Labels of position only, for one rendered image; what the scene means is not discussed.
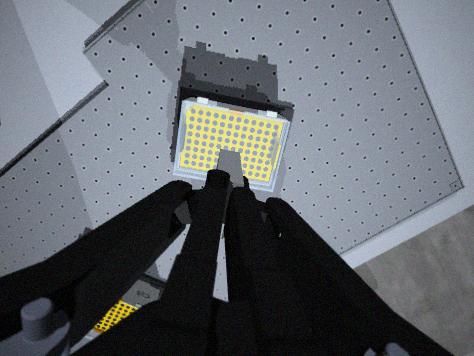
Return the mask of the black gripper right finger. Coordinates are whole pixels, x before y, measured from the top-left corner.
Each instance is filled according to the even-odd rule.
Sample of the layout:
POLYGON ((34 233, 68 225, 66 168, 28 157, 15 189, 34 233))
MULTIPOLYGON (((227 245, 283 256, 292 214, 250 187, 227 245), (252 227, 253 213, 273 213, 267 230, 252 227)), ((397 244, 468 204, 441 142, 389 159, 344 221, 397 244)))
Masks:
POLYGON ((337 356, 454 356, 394 312, 286 201, 257 200, 240 152, 230 151, 222 224, 228 302, 250 301, 259 356, 328 356, 312 331, 337 356))

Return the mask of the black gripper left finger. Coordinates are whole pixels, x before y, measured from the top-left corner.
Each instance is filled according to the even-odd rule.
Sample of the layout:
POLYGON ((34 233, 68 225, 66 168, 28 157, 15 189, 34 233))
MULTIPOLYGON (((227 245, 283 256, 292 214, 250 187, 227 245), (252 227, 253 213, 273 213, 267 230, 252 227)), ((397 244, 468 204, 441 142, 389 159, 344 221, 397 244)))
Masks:
POLYGON ((220 149, 204 188, 171 181, 46 260, 0 277, 0 356, 69 356, 186 224, 136 356, 206 356, 229 186, 230 150, 220 149))

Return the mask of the grey flat base plate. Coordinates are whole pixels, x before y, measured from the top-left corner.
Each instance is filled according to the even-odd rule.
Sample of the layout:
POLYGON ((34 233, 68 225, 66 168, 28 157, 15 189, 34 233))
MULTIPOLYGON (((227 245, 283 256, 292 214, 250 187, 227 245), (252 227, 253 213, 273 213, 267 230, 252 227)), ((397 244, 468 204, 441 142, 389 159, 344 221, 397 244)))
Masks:
POLYGON ((464 183, 391 0, 139 0, 83 51, 109 84, 0 177, 0 277, 173 175, 178 89, 294 109, 273 192, 339 255, 464 183))

